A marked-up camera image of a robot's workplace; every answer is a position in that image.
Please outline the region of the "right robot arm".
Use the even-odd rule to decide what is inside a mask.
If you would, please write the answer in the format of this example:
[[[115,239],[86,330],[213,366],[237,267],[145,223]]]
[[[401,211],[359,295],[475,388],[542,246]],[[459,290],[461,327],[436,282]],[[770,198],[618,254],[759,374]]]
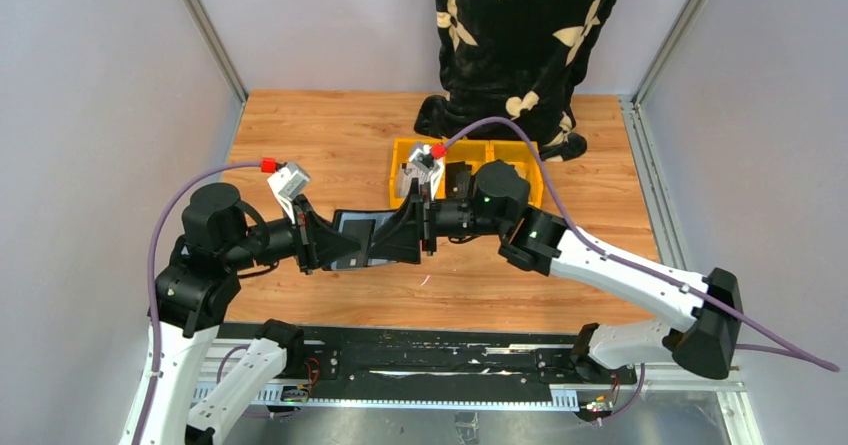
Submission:
[[[503,161],[478,170],[467,198],[430,199],[412,187],[376,229],[366,255],[418,264],[440,237],[495,235],[499,255],[512,266],[591,285],[653,314],[651,321],[624,326],[583,326],[569,356],[577,373],[672,362],[707,379],[729,376],[741,328],[731,314],[739,302],[734,274],[688,272],[615,248],[529,205],[529,191]]]

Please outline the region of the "black card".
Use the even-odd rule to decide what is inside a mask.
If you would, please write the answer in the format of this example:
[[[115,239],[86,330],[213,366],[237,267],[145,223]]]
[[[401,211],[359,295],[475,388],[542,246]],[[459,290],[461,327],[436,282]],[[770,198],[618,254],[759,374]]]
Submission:
[[[368,267],[368,249],[375,227],[376,221],[374,219],[353,219],[343,222],[342,232],[354,238],[359,244],[360,249],[340,259],[340,268],[355,269]]]

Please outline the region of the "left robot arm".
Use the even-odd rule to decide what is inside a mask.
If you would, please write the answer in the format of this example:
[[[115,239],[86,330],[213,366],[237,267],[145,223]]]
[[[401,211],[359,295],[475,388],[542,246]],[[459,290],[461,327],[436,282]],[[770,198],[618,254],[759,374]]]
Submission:
[[[295,216],[265,221],[228,183],[195,190],[167,266],[148,274],[152,295],[146,374],[126,421],[124,444],[221,444],[273,378],[318,377],[304,332],[276,319],[262,324],[244,355],[198,404],[196,382],[240,274],[293,258],[306,271],[361,251],[359,241],[334,230],[304,197]]]

